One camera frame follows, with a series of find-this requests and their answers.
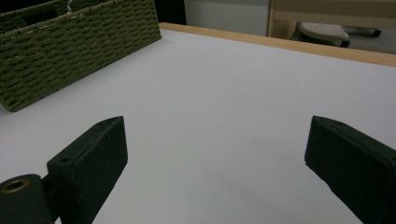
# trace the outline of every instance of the wooden table edge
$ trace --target wooden table edge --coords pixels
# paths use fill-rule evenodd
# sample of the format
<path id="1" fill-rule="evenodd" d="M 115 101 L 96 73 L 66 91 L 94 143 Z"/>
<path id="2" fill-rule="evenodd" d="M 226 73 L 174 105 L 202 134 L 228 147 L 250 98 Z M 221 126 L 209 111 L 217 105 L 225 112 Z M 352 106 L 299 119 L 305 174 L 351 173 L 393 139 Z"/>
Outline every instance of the wooden table edge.
<path id="1" fill-rule="evenodd" d="M 182 33 L 206 35 L 229 40 L 236 40 L 251 44 L 264 45 L 268 47 L 290 49 L 305 53 L 317 54 L 327 57 L 333 57 L 344 60 L 351 60 L 362 63 L 374 63 L 379 65 L 396 67 L 396 55 L 373 52 L 360 49 L 342 49 L 333 46 L 324 46 L 305 42 L 277 39 L 261 35 L 247 35 L 235 32 L 213 30 L 188 25 L 179 25 L 173 23 L 160 23 L 160 28 L 165 30 L 179 31 Z"/>

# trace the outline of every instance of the white table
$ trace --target white table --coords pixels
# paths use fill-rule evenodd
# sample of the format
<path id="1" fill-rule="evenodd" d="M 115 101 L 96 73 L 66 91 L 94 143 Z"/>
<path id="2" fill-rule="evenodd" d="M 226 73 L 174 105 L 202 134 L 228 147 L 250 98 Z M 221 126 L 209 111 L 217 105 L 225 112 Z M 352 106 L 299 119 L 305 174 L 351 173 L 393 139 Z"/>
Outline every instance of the white table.
<path id="1" fill-rule="evenodd" d="M 396 147 L 396 68 L 162 30 L 17 113 L 0 180 L 123 115 L 129 163 L 94 223 L 360 223 L 304 164 L 313 115 Z"/>

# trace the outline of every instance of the wall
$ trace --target wall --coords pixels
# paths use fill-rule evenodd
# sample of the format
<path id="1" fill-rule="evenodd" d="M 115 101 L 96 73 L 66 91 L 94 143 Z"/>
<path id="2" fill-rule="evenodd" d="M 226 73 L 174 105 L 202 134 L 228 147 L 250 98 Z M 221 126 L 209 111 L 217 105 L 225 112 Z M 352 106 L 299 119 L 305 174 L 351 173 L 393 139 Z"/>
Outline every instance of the wall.
<path id="1" fill-rule="evenodd" d="M 187 24 L 267 35 L 270 0 L 184 0 Z"/>

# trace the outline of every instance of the woven basket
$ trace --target woven basket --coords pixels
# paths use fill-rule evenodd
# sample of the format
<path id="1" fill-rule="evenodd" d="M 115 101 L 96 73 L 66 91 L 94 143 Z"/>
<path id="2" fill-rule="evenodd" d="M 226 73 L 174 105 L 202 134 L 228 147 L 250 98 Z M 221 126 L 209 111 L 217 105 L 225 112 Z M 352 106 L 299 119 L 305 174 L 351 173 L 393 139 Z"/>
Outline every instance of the woven basket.
<path id="1" fill-rule="evenodd" d="M 66 5 L 54 0 L 0 14 L 6 110 L 18 111 L 161 38 L 152 0 L 74 0 L 69 14 Z"/>

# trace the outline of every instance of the basket rim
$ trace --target basket rim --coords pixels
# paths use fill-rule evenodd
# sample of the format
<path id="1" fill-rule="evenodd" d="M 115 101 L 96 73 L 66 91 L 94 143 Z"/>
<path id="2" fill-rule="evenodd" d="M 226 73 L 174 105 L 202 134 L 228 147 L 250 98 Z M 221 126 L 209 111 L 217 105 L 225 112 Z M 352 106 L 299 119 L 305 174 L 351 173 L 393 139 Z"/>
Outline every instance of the basket rim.
<path id="1" fill-rule="evenodd" d="M 43 4 L 40 4 L 40 5 L 36 5 L 36 6 L 26 7 L 26 8 L 18 9 L 18 10 L 15 10 L 15 11 L 10 11 L 10 12 L 7 12 L 7 13 L 0 14 L 0 16 L 8 16 L 8 15 L 12 15 L 12 14 L 21 14 L 21 13 L 24 13 L 25 11 L 32 10 L 32 8 L 33 9 L 38 9 L 38 10 L 39 10 L 39 8 L 40 9 L 41 8 L 48 8 L 48 7 L 52 7 L 52 4 L 54 2 L 60 2 L 60 1 L 61 0 L 54 0 L 54 1 L 50 1 L 50 2 L 43 3 Z M 70 13 L 66 13 L 66 14 L 63 14 L 63 15 L 58 16 L 56 18 L 52 18 L 52 19 L 49 19 L 49 20 L 46 20 L 46 21 L 40 21 L 38 23 L 27 25 L 25 27 L 21 27 L 21 28 L 17 28 L 17 29 L 14 29 L 14 30 L 10 30 L 10 31 L 4 32 L 4 33 L 0 34 L 0 37 L 1 38 L 7 38 L 7 37 L 11 37 L 13 35 L 22 35 L 22 34 L 25 34 L 25 33 L 31 32 L 31 31 L 40 30 L 40 29 L 43 29 L 43 28 L 51 26 L 55 22 L 63 22 L 63 21 L 67 21 L 69 19 L 74 19 L 77 16 L 82 16 L 84 14 L 89 14 L 89 13 L 91 13 L 93 11 L 102 9 L 103 7 L 108 7 L 110 5 L 116 5 L 116 4 L 119 4 L 119 3 L 122 3 L 122 2 L 133 2 L 133 1 L 131 1 L 131 0 L 107 0 L 104 3 L 100 3 L 100 4 L 92 6 L 92 7 L 85 7 L 83 9 L 81 9 L 81 10 L 73 11 L 73 12 L 70 12 Z"/>

